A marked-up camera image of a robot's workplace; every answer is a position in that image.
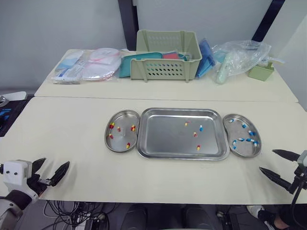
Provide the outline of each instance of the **blue object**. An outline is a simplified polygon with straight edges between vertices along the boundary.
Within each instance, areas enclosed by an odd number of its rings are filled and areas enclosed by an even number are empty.
[[[252,131],[248,131],[248,133],[251,135],[251,136],[254,136],[255,135],[255,133],[254,132],[252,132]]]
[[[205,73],[211,70],[213,66],[215,66],[212,50],[205,38],[202,39],[199,46],[201,50],[202,60],[198,65],[196,78],[201,78],[203,75],[205,75]]]
[[[132,59],[141,60],[141,59],[146,59],[146,58],[162,59],[163,55],[161,53],[158,53],[158,52],[153,52],[153,53],[125,56],[121,60],[119,77],[125,78],[125,77],[130,76],[130,63],[131,63]]]

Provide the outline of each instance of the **white table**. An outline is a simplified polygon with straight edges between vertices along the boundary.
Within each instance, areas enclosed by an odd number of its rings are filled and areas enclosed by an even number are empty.
[[[221,117],[238,113],[258,128],[262,153],[252,159],[233,155],[223,161],[155,160],[133,149],[113,153],[105,146],[110,117],[122,109],[211,108]],[[306,112],[297,103],[33,98],[0,145],[2,161],[47,160],[39,173],[52,176],[65,161],[68,174],[43,199],[101,202],[202,204],[283,204],[293,196],[267,179],[259,166],[288,181],[296,165],[273,149],[301,153],[306,148]],[[0,183],[0,196],[7,188]],[[298,203],[307,203],[302,192]]]
[[[150,80],[146,83],[125,78],[118,81],[82,82],[80,85],[57,85],[50,79],[53,71],[35,93],[36,97],[298,102],[277,71],[265,82],[241,74],[230,77],[224,85],[214,83],[209,76],[189,83],[183,80]]]

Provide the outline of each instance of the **person's shoe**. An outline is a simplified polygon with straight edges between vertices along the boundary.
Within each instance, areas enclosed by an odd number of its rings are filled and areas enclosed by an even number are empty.
[[[262,205],[247,205],[246,208],[248,209],[248,212],[257,219],[259,219],[259,211],[264,210],[264,207]]]
[[[269,230],[275,230],[275,228],[269,223],[272,217],[275,216],[275,214],[264,210],[264,207],[262,205],[247,205],[246,208],[253,217],[261,220],[268,227]]]

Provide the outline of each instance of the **blue package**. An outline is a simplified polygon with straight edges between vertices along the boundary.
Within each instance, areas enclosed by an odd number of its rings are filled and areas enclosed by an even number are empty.
[[[199,46],[201,50],[202,60],[198,65],[196,78],[201,78],[205,73],[211,70],[213,66],[215,66],[212,50],[205,38],[202,39]]]
[[[56,71],[60,69],[69,69],[79,60],[84,53],[83,50],[77,50],[68,54],[56,67]]]

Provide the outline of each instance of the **rectangular metal tray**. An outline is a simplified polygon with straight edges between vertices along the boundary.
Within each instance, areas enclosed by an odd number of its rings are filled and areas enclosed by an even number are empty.
[[[229,155],[222,119],[210,109],[145,110],[141,115],[137,149],[147,158],[220,161]]]

